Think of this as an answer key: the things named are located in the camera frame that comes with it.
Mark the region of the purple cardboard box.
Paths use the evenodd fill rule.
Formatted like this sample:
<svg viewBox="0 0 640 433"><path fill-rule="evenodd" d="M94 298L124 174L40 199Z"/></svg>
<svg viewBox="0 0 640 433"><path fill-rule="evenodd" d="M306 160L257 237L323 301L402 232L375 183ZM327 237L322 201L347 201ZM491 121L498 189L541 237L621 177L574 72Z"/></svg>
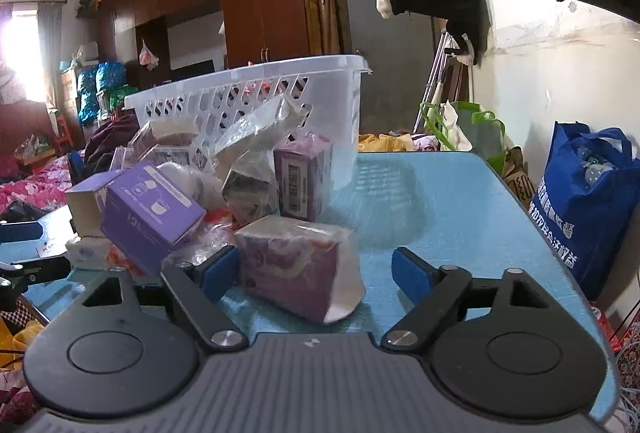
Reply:
<svg viewBox="0 0 640 433"><path fill-rule="evenodd" d="M155 276L204 216L198 202L154 165L141 162L106 186L101 231L139 271Z"/></svg>

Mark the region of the pink floral bedsheet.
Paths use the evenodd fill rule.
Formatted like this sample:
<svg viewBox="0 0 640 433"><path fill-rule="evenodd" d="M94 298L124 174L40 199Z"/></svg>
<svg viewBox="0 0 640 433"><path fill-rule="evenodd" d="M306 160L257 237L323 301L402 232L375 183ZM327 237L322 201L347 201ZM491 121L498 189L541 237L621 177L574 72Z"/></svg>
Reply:
<svg viewBox="0 0 640 433"><path fill-rule="evenodd" d="M1 185L1 211L13 202L25 202L51 212L66 205L65 191L72 187L70 170L66 158L50 161L42 170L15 182Z"/></svg>

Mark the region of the bagged dark box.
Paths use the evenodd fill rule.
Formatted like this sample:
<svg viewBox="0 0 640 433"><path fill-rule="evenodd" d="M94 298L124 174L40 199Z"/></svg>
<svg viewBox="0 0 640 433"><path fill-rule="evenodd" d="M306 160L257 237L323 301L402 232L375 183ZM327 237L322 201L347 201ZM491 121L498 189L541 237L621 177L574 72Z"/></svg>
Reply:
<svg viewBox="0 0 640 433"><path fill-rule="evenodd" d="M270 153L247 151L237 159L222 188L235 222L244 227L279 211L279 190Z"/></svg>

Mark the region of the upright purple barcode box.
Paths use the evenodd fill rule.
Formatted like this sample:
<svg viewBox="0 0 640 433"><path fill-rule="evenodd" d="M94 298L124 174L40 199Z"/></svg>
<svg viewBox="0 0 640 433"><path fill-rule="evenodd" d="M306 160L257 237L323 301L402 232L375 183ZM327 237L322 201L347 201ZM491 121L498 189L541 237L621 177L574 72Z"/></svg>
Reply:
<svg viewBox="0 0 640 433"><path fill-rule="evenodd" d="M333 145L306 133L291 135L273 150L282 216L315 222L329 203Z"/></svg>

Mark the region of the green tote bag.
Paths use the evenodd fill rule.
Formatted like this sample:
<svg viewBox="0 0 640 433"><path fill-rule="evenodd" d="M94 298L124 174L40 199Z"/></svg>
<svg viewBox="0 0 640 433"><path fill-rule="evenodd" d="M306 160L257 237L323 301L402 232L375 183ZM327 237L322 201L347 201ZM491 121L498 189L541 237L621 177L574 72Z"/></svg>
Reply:
<svg viewBox="0 0 640 433"><path fill-rule="evenodd" d="M421 104L421 119L440 150L472 152L502 175L508 146L506 127L494 112L469 101Z"/></svg>

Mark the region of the blue shopping bag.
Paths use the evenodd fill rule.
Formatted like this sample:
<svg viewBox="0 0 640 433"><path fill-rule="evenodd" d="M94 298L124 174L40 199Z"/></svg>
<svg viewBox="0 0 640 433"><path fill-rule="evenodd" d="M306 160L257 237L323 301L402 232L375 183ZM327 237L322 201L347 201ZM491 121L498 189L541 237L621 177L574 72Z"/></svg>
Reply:
<svg viewBox="0 0 640 433"><path fill-rule="evenodd" d="M639 203L639 159L618 127L555 123L528 215L589 301L597 300Z"/></svg>

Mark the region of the white plastic laundry basket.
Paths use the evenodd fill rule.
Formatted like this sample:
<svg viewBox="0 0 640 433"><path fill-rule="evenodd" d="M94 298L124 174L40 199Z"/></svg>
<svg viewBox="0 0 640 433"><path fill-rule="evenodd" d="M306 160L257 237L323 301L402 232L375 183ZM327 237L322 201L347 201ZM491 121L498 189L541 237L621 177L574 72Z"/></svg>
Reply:
<svg viewBox="0 0 640 433"><path fill-rule="evenodd" d="M140 125L156 120L193 122L200 131L195 146L211 156L232 124L271 98L286 95L308 110L300 130L332 142L332 182L339 190L352 181L361 77L369 71L358 55L259 63L156 86L127 96L125 107L136 112Z"/></svg>

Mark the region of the grey door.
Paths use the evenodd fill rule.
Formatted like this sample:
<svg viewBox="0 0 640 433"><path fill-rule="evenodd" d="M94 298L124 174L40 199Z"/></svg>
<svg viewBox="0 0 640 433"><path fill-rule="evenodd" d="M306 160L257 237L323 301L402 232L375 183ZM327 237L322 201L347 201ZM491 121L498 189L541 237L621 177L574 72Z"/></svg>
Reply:
<svg viewBox="0 0 640 433"><path fill-rule="evenodd" d="M376 0L338 0L344 51L367 61L361 78L360 132L408 132L414 127L435 57L432 18L383 19Z"/></svg>

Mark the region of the dark red wooden wardrobe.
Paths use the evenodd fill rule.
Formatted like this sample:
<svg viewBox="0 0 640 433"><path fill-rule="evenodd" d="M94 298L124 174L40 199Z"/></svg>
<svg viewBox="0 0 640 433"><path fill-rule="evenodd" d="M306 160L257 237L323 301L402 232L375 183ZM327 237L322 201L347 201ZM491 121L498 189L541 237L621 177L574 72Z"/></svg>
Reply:
<svg viewBox="0 0 640 433"><path fill-rule="evenodd" d="M141 89L320 54L317 0L101 0L98 52Z"/></svg>

